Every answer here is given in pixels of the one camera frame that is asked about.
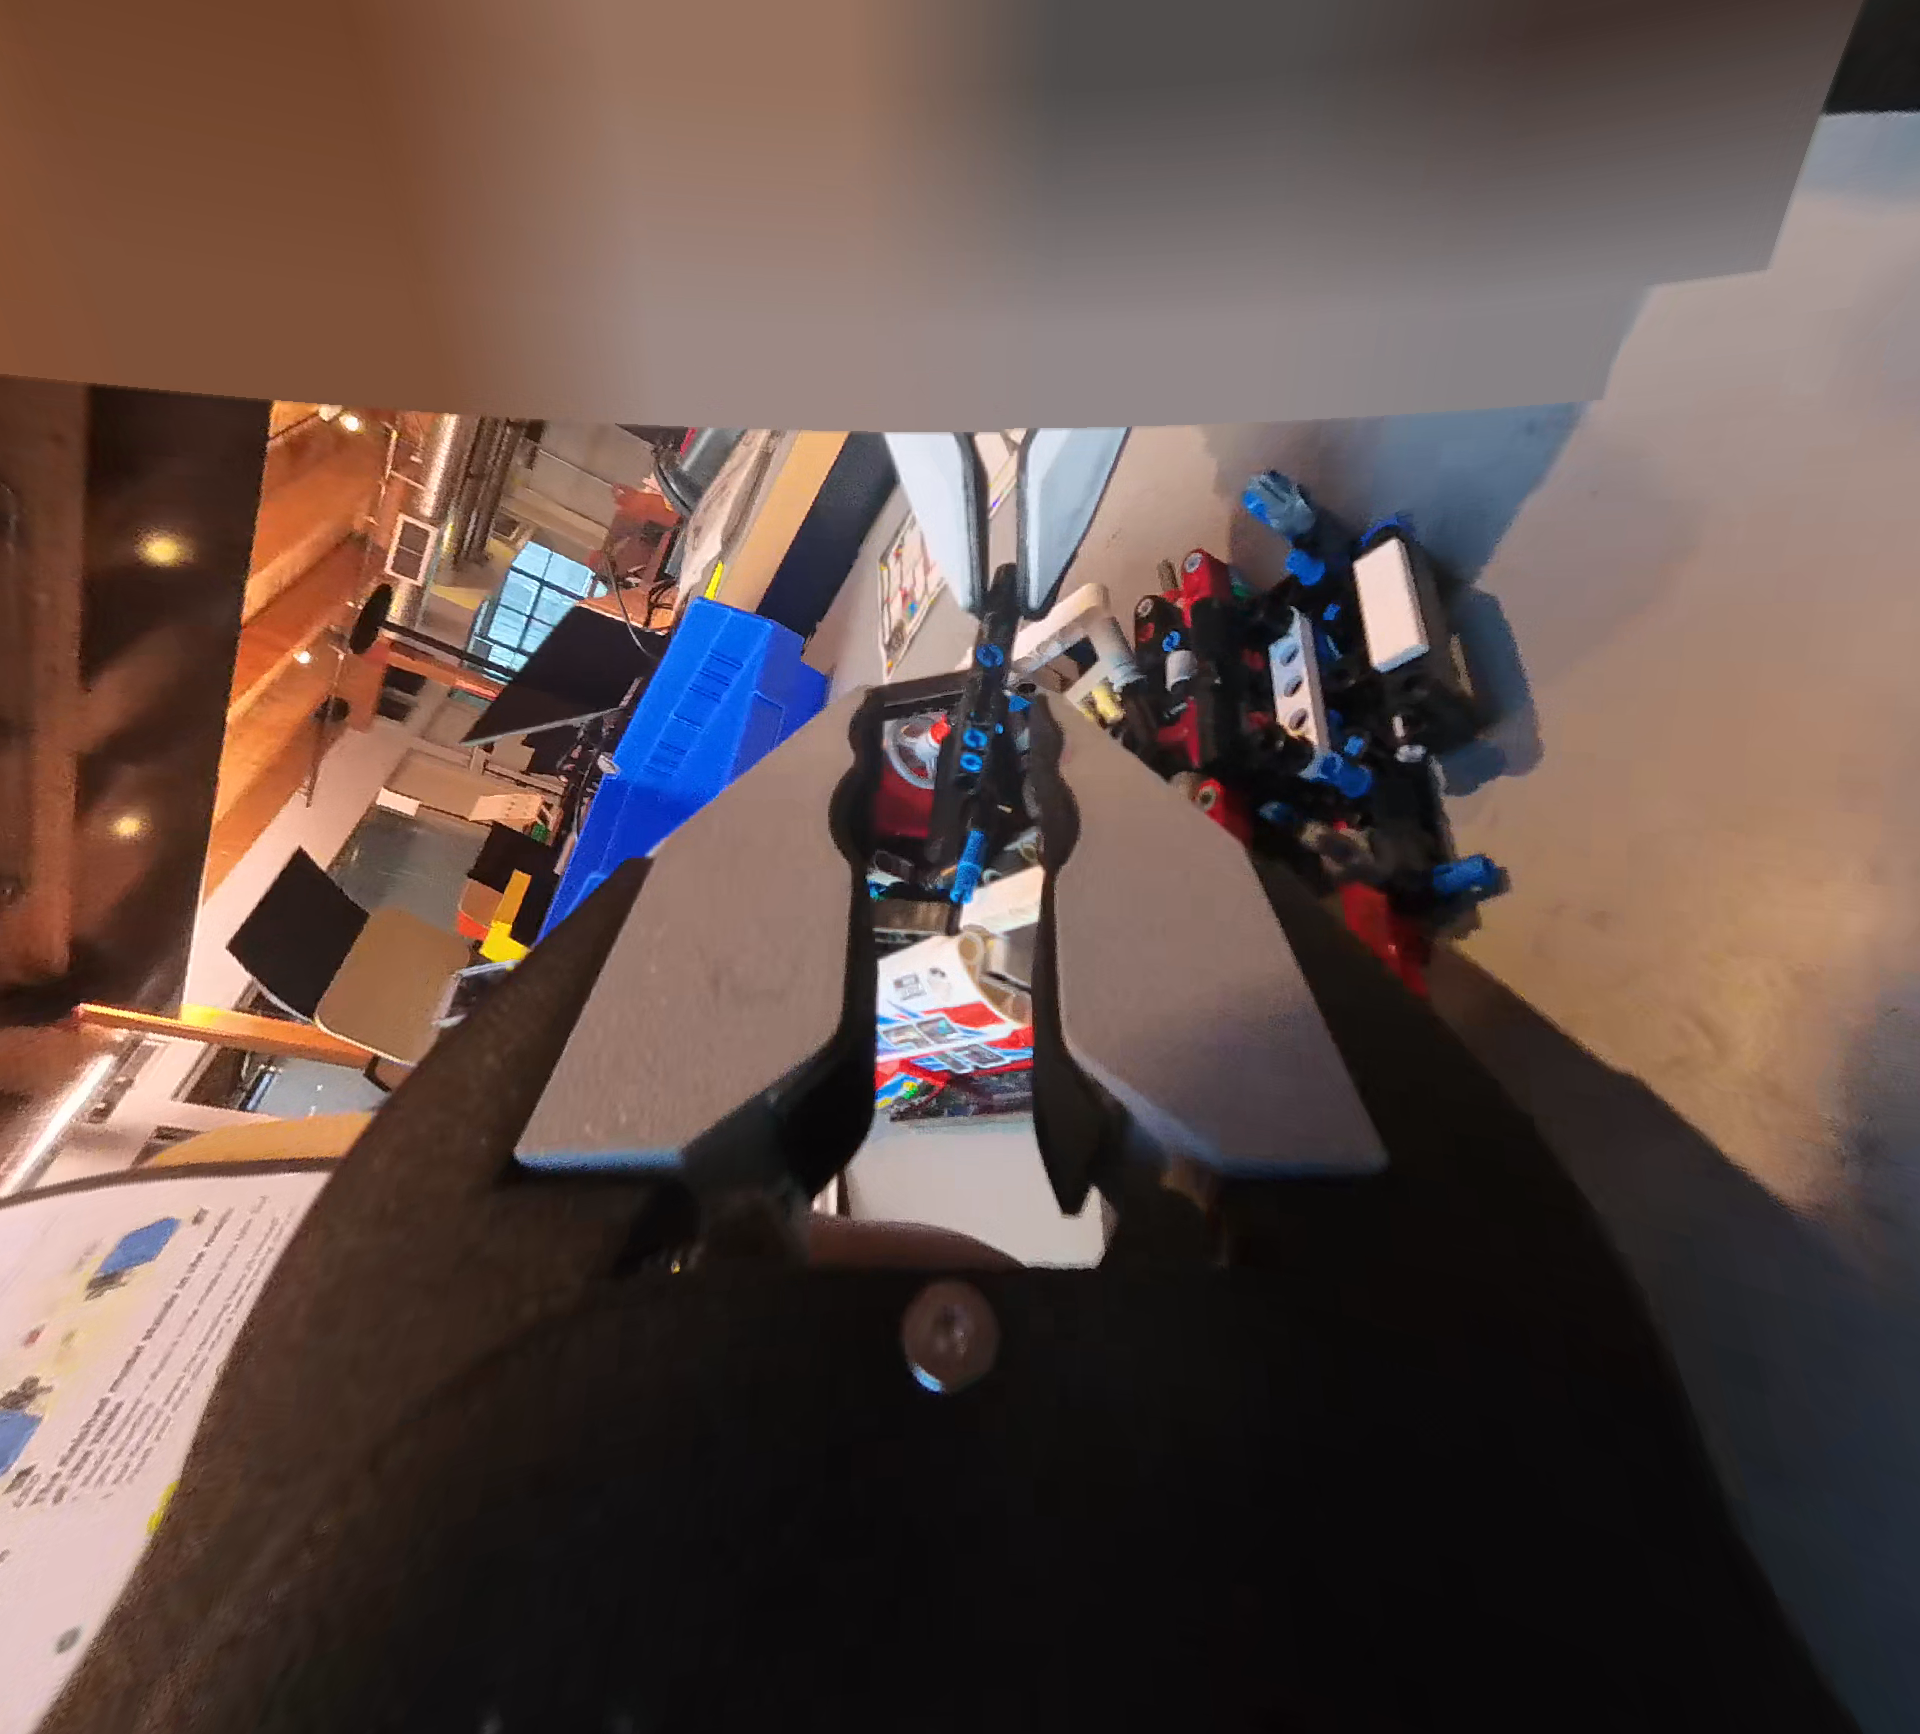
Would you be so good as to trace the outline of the beige panel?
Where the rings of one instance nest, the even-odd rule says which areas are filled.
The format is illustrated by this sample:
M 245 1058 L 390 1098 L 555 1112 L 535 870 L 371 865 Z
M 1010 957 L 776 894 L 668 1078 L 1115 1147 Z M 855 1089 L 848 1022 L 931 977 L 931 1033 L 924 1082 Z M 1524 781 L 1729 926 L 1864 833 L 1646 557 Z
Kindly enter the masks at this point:
M 371 910 L 314 1022 L 347 1046 L 417 1067 L 440 1039 L 450 984 L 466 957 L 469 943 L 458 933 L 399 908 Z

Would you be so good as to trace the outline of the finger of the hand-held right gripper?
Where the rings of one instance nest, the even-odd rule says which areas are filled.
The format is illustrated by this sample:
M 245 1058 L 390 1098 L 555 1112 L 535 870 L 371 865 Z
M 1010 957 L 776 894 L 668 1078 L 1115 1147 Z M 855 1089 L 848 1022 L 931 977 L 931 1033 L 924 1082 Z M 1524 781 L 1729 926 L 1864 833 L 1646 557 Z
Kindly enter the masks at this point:
M 1017 460 L 1022 615 L 1049 612 L 1093 530 L 1129 436 L 1129 426 L 1027 430 Z
M 887 430 L 883 447 L 955 602 L 979 615 L 987 597 L 987 474 L 969 435 Z

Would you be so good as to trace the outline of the blue plastic bin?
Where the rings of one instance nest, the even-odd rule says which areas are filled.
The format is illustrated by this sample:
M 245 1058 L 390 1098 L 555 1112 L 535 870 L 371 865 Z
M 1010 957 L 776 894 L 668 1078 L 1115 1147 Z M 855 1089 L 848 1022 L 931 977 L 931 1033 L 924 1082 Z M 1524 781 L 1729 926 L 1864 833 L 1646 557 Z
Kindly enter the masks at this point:
M 801 649 L 786 625 L 706 597 L 685 612 L 611 750 L 541 933 L 823 712 L 828 680 Z

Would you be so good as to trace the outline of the light grey desk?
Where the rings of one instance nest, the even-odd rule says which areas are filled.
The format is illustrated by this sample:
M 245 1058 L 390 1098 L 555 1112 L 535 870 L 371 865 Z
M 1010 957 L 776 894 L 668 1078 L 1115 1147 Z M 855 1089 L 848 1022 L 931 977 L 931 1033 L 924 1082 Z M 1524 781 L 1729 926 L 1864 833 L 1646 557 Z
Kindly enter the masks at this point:
M 1403 515 L 1493 709 L 1508 894 L 1433 1001 L 1624 1252 L 1864 1731 L 1918 1730 L 1918 117 L 1809 142 L 1770 262 L 1645 298 L 1595 404 L 1142 430 L 1118 616 L 1280 470 Z

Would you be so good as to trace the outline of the wooden-edged background table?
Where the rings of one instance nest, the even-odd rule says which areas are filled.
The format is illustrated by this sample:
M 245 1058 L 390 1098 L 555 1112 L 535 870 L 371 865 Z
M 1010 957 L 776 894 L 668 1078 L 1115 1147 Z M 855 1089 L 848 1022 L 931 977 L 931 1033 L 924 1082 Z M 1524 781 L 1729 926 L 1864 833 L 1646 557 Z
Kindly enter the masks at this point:
M 711 599 L 810 640 L 897 477 L 869 430 L 694 429 L 655 457 L 655 488 L 680 515 L 673 616 Z

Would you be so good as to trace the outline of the black monitor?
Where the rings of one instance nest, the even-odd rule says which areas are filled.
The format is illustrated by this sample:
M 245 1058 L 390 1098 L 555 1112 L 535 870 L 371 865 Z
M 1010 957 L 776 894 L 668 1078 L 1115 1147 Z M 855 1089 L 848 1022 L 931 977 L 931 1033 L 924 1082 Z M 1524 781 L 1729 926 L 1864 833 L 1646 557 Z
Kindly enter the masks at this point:
M 664 653 L 668 633 L 637 629 L 596 606 L 573 606 L 458 746 L 576 729 L 618 712 L 647 685 Z
M 260 992 L 313 1022 L 369 920 L 307 851 L 293 851 L 224 950 Z

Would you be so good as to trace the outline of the black brick assembly blue pins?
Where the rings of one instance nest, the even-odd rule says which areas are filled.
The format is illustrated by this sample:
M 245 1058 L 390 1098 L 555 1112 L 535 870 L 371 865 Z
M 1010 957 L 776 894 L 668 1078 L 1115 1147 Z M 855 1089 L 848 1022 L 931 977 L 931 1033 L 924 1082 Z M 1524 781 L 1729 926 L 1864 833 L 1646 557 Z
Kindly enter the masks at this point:
M 979 668 L 945 716 L 924 882 L 952 910 L 969 908 L 1037 825 L 1024 798 L 1027 706 L 1008 670 Z

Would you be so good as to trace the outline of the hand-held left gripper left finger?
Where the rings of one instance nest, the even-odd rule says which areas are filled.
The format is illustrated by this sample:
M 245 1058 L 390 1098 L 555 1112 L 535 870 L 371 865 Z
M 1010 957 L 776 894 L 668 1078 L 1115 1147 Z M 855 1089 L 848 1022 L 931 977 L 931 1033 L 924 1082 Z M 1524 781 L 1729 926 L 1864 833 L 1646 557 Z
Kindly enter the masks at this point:
M 692 813 L 645 865 L 516 1144 L 538 1174 L 654 1174 L 702 1203 L 810 1203 L 876 1086 L 866 689 Z

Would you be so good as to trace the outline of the toy car chassis parts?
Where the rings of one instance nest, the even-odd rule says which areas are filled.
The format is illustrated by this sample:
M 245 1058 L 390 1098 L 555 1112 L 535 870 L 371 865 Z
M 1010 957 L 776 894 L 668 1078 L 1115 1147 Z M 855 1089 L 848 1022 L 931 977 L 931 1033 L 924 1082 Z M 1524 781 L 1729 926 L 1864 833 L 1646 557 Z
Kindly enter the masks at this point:
M 1274 587 L 1203 546 L 1166 564 L 1077 704 L 1428 996 L 1442 939 L 1505 887 L 1445 816 L 1446 764 L 1488 722 L 1445 584 L 1405 518 L 1346 530 L 1277 470 L 1242 509 L 1284 546 Z

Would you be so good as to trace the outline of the yellow storage box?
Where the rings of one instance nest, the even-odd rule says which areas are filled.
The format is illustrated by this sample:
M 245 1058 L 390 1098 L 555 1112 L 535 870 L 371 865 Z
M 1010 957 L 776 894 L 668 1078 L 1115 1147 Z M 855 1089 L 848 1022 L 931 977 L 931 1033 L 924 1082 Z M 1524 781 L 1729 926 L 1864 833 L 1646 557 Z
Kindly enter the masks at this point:
M 516 936 L 516 920 L 527 905 L 531 874 L 512 870 L 503 889 L 482 879 L 466 879 L 455 905 L 455 933 L 483 964 L 517 964 L 530 943 Z

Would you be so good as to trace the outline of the silver ventilation duct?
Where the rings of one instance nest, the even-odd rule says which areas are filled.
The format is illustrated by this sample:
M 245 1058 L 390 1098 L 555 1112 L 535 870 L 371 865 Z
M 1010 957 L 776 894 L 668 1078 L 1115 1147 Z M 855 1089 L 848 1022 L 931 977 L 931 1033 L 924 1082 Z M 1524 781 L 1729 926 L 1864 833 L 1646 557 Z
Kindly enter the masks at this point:
M 410 514 L 440 533 L 440 568 L 478 566 L 521 466 L 527 422 L 472 415 L 409 415 L 406 422 Z

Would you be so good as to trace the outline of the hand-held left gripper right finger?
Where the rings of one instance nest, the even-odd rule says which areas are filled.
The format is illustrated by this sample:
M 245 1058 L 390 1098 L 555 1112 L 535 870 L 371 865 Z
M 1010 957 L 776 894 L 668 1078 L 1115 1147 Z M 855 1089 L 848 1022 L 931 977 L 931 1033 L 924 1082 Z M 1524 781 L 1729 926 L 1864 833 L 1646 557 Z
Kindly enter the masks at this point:
M 1042 830 L 1034 1127 L 1063 1213 L 1127 1176 L 1346 1179 L 1387 1167 L 1231 833 L 1060 697 L 1027 718 Z

